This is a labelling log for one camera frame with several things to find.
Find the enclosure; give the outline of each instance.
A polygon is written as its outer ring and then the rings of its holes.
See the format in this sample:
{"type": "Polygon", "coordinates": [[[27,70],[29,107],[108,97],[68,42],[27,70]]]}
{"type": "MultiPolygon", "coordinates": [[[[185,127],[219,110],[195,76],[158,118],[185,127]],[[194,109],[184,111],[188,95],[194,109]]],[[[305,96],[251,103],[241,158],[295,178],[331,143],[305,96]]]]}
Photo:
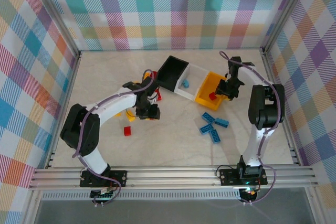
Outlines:
{"type": "MultiPolygon", "coordinates": [[[[70,108],[141,82],[169,56],[188,67],[175,90],[160,87],[160,119],[134,120],[128,108],[100,128],[102,157],[127,171],[126,187],[107,207],[119,214],[113,221],[144,221],[121,210],[141,205],[167,208],[166,221],[220,223],[223,211],[232,223],[252,212],[250,221],[263,223],[334,222],[336,0],[0,0],[0,54],[0,223],[70,222],[56,218],[62,207],[89,215],[83,165],[60,138],[70,108]],[[228,72],[220,50],[285,88],[285,120],[262,159],[278,176],[265,167],[260,193],[276,179],[275,189],[249,209],[223,200],[239,190],[223,187],[215,171],[235,167],[247,147],[252,87],[240,86],[232,101],[215,98],[218,109],[199,103],[211,103],[208,93],[228,72]],[[218,144],[200,133],[205,112],[229,122],[214,126],[218,144]],[[199,209],[199,217],[174,216],[178,209],[199,209]]],[[[158,218],[149,213],[147,222],[158,218]]]]}

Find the white marble floor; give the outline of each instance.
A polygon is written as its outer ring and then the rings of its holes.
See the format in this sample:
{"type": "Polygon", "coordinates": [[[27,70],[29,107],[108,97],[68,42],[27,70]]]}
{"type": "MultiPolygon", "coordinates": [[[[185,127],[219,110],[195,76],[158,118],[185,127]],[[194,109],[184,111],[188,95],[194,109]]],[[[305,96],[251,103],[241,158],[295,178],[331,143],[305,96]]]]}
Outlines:
{"type": "MultiPolygon", "coordinates": [[[[259,50],[227,50],[228,55],[252,61],[266,77],[259,50]]],[[[176,56],[209,71],[224,75],[227,62],[218,50],[160,50],[84,52],[71,94],[69,108],[99,101],[116,92],[128,81],[140,81],[145,69],[158,70],[169,55],[176,56]]],[[[224,101],[214,112],[178,94],[160,89],[158,121],[136,119],[130,123],[125,113],[111,118],[100,131],[98,148],[111,166],[173,166],[236,164],[244,152],[250,133],[247,110],[251,88],[240,87],[239,98],[224,101]],[[201,115],[230,122],[227,129],[217,126],[221,143],[214,145],[208,134],[199,128],[206,124],[201,115]],[[132,127],[132,136],[123,135],[124,126],[132,127]]],[[[59,140],[53,167],[81,166],[71,156],[74,150],[59,140]]],[[[292,159],[282,126],[271,137],[266,149],[265,164],[291,164],[292,159]]]]}

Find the yellow storage bin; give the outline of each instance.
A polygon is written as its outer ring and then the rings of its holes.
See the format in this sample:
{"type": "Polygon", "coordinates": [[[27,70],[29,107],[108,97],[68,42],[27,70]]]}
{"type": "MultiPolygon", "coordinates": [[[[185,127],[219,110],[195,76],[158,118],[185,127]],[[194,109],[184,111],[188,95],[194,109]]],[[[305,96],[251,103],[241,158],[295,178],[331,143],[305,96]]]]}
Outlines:
{"type": "Polygon", "coordinates": [[[226,80],[225,77],[220,76],[219,74],[209,72],[197,93],[195,102],[206,106],[209,109],[217,110],[223,100],[229,100],[225,95],[216,95],[217,99],[213,101],[209,98],[209,94],[216,91],[221,79],[226,80]]]}

